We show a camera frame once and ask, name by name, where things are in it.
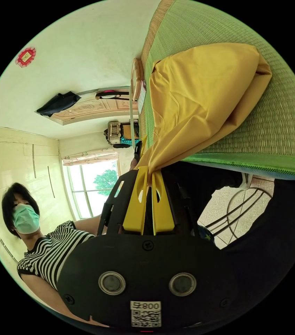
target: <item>window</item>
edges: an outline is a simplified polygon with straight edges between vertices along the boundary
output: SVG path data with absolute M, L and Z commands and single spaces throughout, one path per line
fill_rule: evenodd
M 72 165 L 67 171 L 80 219 L 100 215 L 119 177 L 118 160 Z

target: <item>person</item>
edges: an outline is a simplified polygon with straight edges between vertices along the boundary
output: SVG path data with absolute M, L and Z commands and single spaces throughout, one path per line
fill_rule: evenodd
M 56 290 L 62 264 L 79 244 L 96 236 L 100 216 L 79 221 L 66 221 L 53 232 L 42 234 L 40 210 L 26 187 L 12 184 L 2 197 L 2 215 L 8 231 L 22 240 L 27 251 L 17 263 L 17 272 L 29 289 L 49 307 L 74 320 L 104 326 L 72 314 Z

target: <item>shoe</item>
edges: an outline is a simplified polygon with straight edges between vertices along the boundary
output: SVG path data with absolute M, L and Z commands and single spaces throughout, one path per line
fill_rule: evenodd
M 242 177 L 243 177 L 243 181 L 242 181 L 240 187 L 238 187 L 238 188 L 244 189 L 244 190 L 249 189 L 250 186 L 251 186 L 251 183 L 252 183 L 253 175 L 242 172 Z

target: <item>tiled floor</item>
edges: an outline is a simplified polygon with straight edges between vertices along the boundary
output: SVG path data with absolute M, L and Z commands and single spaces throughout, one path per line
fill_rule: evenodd
M 254 176 L 251 183 L 251 188 L 252 187 L 261 188 L 267 191 L 270 195 L 273 195 L 274 180 L 267 177 Z M 255 189 L 244 191 L 230 187 L 224 187 L 221 190 L 215 191 L 211 201 L 208 203 L 199 219 L 199 224 L 206 226 L 218 220 L 226 215 L 228 205 L 230 212 L 254 194 L 255 191 Z M 248 209 L 261 194 L 262 192 L 258 191 L 257 194 L 254 195 L 253 198 L 251 198 L 246 204 L 241 206 L 236 212 L 229 215 L 229 222 L 244 213 L 244 211 L 246 211 L 246 209 Z M 244 235 L 250 229 L 252 223 L 264 212 L 269 200 L 270 197 L 267 194 L 263 194 L 256 204 L 231 226 L 232 231 L 237 237 Z M 227 225 L 226 220 L 227 219 L 225 218 L 216 223 L 210 227 L 210 230 L 216 233 L 223 229 Z M 233 242 L 234 240 L 235 237 L 232 235 L 229 228 L 215 237 L 215 243 L 220 249 L 226 247 L 227 244 Z

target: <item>qr code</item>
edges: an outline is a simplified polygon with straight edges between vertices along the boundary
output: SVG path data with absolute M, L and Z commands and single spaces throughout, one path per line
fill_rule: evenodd
M 159 301 L 131 301 L 131 325 L 133 327 L 161 327 L 161 303 Z
M 131 311 L 133 327 L 161 327 L 161 311 Z

